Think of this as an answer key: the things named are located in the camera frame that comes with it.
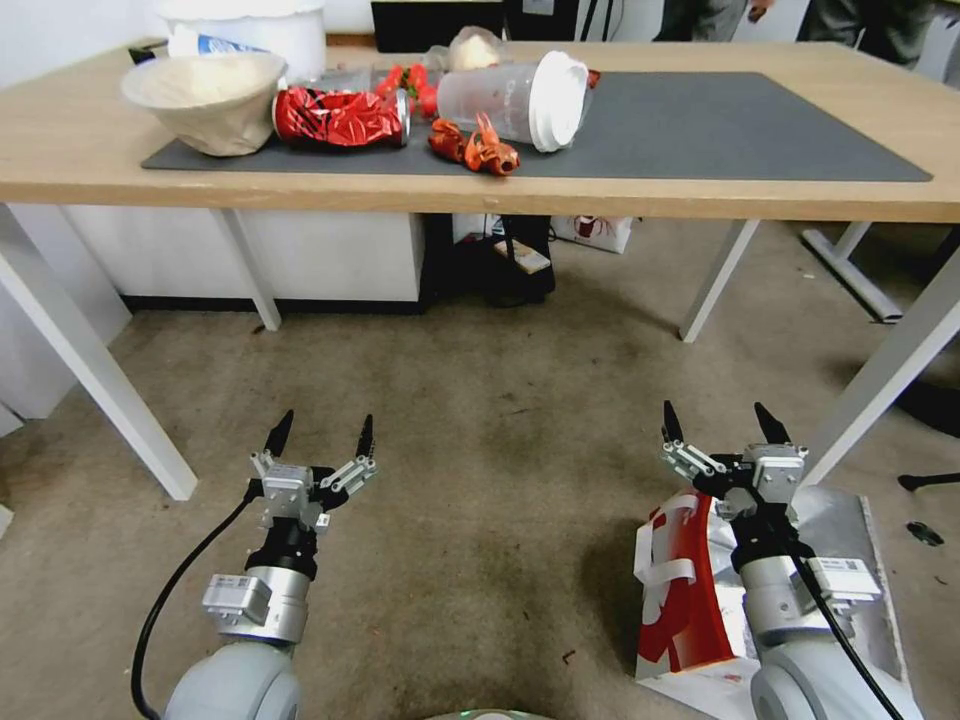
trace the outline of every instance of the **white bucket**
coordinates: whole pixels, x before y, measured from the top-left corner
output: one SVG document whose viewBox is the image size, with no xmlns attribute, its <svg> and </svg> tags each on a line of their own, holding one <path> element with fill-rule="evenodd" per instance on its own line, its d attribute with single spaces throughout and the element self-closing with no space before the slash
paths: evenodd
<svg viewBox="0 0 960 720">
<path fill-rule="evenodd" d="M 268 50 L 287 61 L 289 83 L 313 80 L 327 67 L 326 0 L 161 0 L 170 26 Z"/>
</svg>

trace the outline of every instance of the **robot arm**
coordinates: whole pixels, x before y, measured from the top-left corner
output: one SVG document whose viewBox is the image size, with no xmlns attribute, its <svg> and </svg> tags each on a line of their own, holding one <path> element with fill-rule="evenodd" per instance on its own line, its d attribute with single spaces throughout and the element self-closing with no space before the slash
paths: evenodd
<svg viewBox="0 0 960 720">
<path fill-rule="evenodd" d="M 194 665 L 167 705 L 166 720 L 290 720 L 300 703 L 293 650 L 307 622 L 307 592 L 316 578 L 317 537 L 330 511 L 346 503 L 377 474 L 373 419 L 367 416 L 356 456 L 339 470 L 278 462 L 293 424 L 293 411 L 270 431 L 264 449 L 251 455 L 258 477 L 243 502 L 180 565 L 144 623 L 134 654 L 131 692 L 148 720 L 159 714 L 141 687 L 143 658 L 153 623 L 190 563 L 256 498 L 265 500 L 263 546 L 251 553 L 243 575 L 214 575 L 203 596 L 217 631 L 232 641 Z"/>
<path fill-rule="evenodd" d="M 790 503 L 807 449 L 760 403 L 766 438 L 742 453 L 707 455 L 683 438 L 664 403 L 665 462 L 717 500 L 736 538 L 731 560 L 746 590 L 744 612 L 760 657 L 751 682 L 759 720 L 922 720 L 909 692 L 857 655 L 844 624 L 856 603 L 881 596 L 862 560 L 818 558 L 801 541 Z"/>
</svg>

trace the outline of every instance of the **red and white box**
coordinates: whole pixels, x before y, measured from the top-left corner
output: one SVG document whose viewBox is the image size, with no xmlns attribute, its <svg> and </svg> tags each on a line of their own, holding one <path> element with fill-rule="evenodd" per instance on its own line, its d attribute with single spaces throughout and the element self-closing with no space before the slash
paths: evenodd
<svg viewBox="0 0 960 720">
<path fill-rule="evenodd" d="M 608 218 L 595 215 L 555 215 L 550 227 L 561 240 L 588 245 L 619 255 L 627 247 L 633 229 L 632 217 Z"/>
<path fill-rule="evenodd" d="M 860 557 L 884 590 L 858 607 L 853 644 L 909 689 L 896 616 L 866 500 L 816 486 L 794 497 L 801 537 L 822 557 Z M 760 668 L 730 553 L 730 524 L 709 496 L 674 495 L 637 531 L 633 574 L 643 583 L 636 681 L 719 720 L 755 720 Z"/>
</svg>

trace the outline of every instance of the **table leg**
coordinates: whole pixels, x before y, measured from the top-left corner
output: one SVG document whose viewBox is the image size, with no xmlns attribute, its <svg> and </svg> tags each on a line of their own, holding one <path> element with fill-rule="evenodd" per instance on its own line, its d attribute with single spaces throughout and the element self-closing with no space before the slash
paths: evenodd
<svg viewBox="0 0 960 720">
<path fill-rule="evenodd" d="M 849 258 L 853 251 L 856 250 L 857 245 L 860 244 L 860 241 L 863 240 L 863 236 L 867 234 L 867 230 L 870 229 L 871 225 L 873 225 L 872 222 L 850 223 L 847 225 L 833 250 L 837 257 L 842 257 L 844 260 Z"/>
<path fill-rule="evenodd" d="M 960 252 L 955 252 L 843 391 L 810 443 L 803 485 L 820 482 L 960 331 Z"/>
<path fill-rule="evenodd" d="M 188 499 L 197 485 L 190 466 L 6 205 L 0 206 L 0 285 L 23 308 L 170 496 Z"/>
<path fill-rule="evenodd" d="M 260 319 L 267 330 L 280 329 L 280 312 L 273 300 L 270 286 L 260 274 L 247 232 L 236 210 L 211 210 L 214 220 L 220 228 L 220 234 L 226 241 L 227 250 L 240 271 L 241 278 L 253 304 L 257 306 Z"/>
<path fill-rule="evenodd" d="M 903 317 L 903 311 L 850 261 L 850 254 L 860 244 L 871 224 L 869 222 L 850 223 L 836 245 L 827 240 L 819 230 L 804 230 L 801 236 L 803 244 L 833 271 L 834 275 L 867 306 L 877 320 L 892 325 Z"/>
<path fill-rule="evenodd" d="M 697 339 L 759 224 L 759 220 L 735 220 L 730 227 L 723 247 L 710 268 L 710 274 L 680 327 L 680 339 L 684 342 L 692 343 Z"/>
</svg>

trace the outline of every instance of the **person's leg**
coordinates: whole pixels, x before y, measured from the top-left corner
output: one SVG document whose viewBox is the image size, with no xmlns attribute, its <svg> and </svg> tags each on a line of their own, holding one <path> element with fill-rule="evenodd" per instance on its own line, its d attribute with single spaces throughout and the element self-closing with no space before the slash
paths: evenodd
<svg viewBox="0 0 960 720">
<path fill-rule="evenodd" d="M 663 24 L 654 42 L 689 42 L 703 0 L 663 0 Z"/>
<path fill-rule="evenodd" d="M 881 60 L 913 68 L 920 59 L 933 0 L 861 0 L 866 30 L 860 49 Z"/>
<path fill-rule="evenodd" d="M 811 0 L 797 40 L 839 42 L 853 47 L 862 29 L 863 17 L 857 0 Z"/>
<path fill-rule="evenodd" d="M 730 42 L 740 18 L 747 9 L 747 0 L 706 0 L 693 18 L 691 40 L 696 42 Z"/>
</svg>

